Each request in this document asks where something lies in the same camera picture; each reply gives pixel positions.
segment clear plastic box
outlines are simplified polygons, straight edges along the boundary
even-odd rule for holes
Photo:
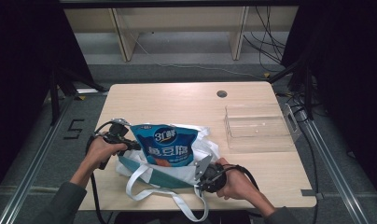
[[[227,105],[225,124],[232,153],[291,151],[300,136],[289,105]]]

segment table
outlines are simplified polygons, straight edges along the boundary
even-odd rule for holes
[[[217,96],[225,91],[227,96]],[[291,145],[285,151],[238,153],[227,144],[224,128],[226,105],[277,104],[272,86],[268,82],[204,82],[204,83],[157,83],[118,84],[112,86],[98,120],[97,127],[112,118],[125,118],[132,124],[184,123],[210,127],[208,139],[219,145],[220,154],[230,163],[246,167],[256,178],[261,191],[276,207],[312,207],[313,196],[302,196],[302,189],[311,189],[300,156]],[[129,132],[126,137],[133,139]],[[128,178],[115,172],[117,158],[111,158],[105,170],[96,170],[95,177],[102,210],[150,211],[177,210],[168,196],[152,195],[135,202],[125,193]],[[136,184],[134,193],[148,188]],[[94,210],[91,184],[79,210]],[[177,189],[193,210],[201,210],[193,189]],[[215,194],[205,193],[210,209],[245,209],[252,205],[246,201],[225,202]]]

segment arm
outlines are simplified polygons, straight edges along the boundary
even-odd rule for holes
[[[85,190],[92,172],[99,167],[101,161],[107,160],[119,150],[125,150],[124,144],[107,144],[102,137],[95,138],[88,154],[79,165],[69,182],[61,185],[51,203],[32,221],[37,223],[73,223],[87,191]]]
[[[229,164],[224,158],[219,159],[217,162],[227,167]],[[299,223],[285,207],[278,210],[275,209],[267,197],[250,182],[244,173],[238,170],[227,172],[227,183],[216,194],[218,197],[224,197],[225,200],[229,198],[247,200],[259,210],[266,223]]]

